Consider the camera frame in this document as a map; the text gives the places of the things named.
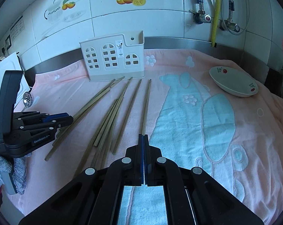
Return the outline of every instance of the printed sticker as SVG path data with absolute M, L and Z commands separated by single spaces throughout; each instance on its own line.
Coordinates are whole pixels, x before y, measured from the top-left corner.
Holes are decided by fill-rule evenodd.
M 20 32 L 24 30 L 24 28 L 24 18 L 21 16 L 10 29 L 11 40 L 14 40 L 20 34 Z
M 117 57 L 123 58 L 124 57 L 123 41 L 122 40 L 116 40 L 115 45 L 117 46 Z

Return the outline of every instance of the pink towel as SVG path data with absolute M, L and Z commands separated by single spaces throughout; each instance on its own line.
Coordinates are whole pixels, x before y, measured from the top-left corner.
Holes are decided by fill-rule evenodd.
M 142 80 L 119 151 L 115 156 L 109 154 L 107 166 L 123 157 L 127 147 L 137 144 L 148 79 L 152 79 L 152 89 L 146 133 L 151 138 L 170 89 L 160 77 L 168 74 L 180 76 L 187 72 L 194 82 L 197 82 L 198 87 L 206 92 L 202 94 L 203 99 L 223 94 L 230 102 L 236 129 L 229 150 L 234 153 L 235 148 L 242 149 L 242 154 L 248 161 L 244 166 L 238 165 L 238 162 L 230 162 L 228 166 L 226 162 L 220 162 L 215 164 L 215 168 L 233 178 L 230 192 L 235 193 L 234 188 L 240 187 L 241 184 L 244 189 L 243 203 L 266 225 L 272 224 L 283 210 L 283 99 L 271 94 L 259 82 L 258 94 L 249 98 L 238 98 L 224 92 L 211 79 L 209 69 L 214 66 L 227 66 L 243 70 L 232 61 L 219 60 L 195 50 L 145 50 L 145 64 L 146 77 Z M 137 83 L 138 80 L 132 80 L 125 94 L 114 139 Z M 27 111 L 50 114 L 67 112 L 74 115 L 106 84 L 107 82 L 89 82 L 82 60 L 60 70 L 36 75 L 31 92 L 34 103 Z M 44 157 L 52 148 L 51 143 L 33 152 L 27 163 L 25 194 L 9 196 L 24 215 L 37 208 L 72 179 L 95 129 L 125 84 L 126 81 L 120 82 L 88 113 L 48 162 L 44 161 Z M 187 98 L 183 96 L 186 102 L 193 101 L 193 97 L 188 95 Z M 15 111 L 22 108 L 23 104 L 19 103 Z M 85 167 L 89 166 L 94 153 L 93 149 Z M 190 165 L 196 166 L 198 161 L 199 159 L 195 159 Z M 220 177 L 218 173 L 220 172 L 213 174 L 213 177 L 222 182 L 224 177 Z M 129 204 L 134 205 L 133 194 L 131 201 L 128 199 Z

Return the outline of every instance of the yellow gas hose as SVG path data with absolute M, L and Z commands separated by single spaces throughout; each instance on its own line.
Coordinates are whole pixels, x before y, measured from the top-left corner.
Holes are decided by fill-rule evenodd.
M 215 47 L 215 43 L 216 43 L 220 11 L 221 11 L 221 0 L 216 0 L 215 17 L 214 17 L 214 21 L 212 25 L 212 33 L 211 33 L 211 46 L 212 47 Z

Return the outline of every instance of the gray glove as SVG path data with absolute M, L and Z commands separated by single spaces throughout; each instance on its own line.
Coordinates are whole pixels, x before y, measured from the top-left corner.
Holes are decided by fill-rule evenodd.
M 24 194 L 27 185 L 26 180 L 26 157 L 31 156 L 29 153 L 21 158 L 14 159 L 12 179 L 16 190 L 19 194 Z M 0 155 L 0 187 L 4 184 L 1 177 L 1 172 L 10 173 L 12 171 L 12 164 Z

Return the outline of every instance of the lemon slice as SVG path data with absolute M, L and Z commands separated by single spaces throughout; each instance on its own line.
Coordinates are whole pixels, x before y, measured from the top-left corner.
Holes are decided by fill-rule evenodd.
M 146 4 L 146 0 L 132 0 L 132 4 L 135 6 L 142 6 Z

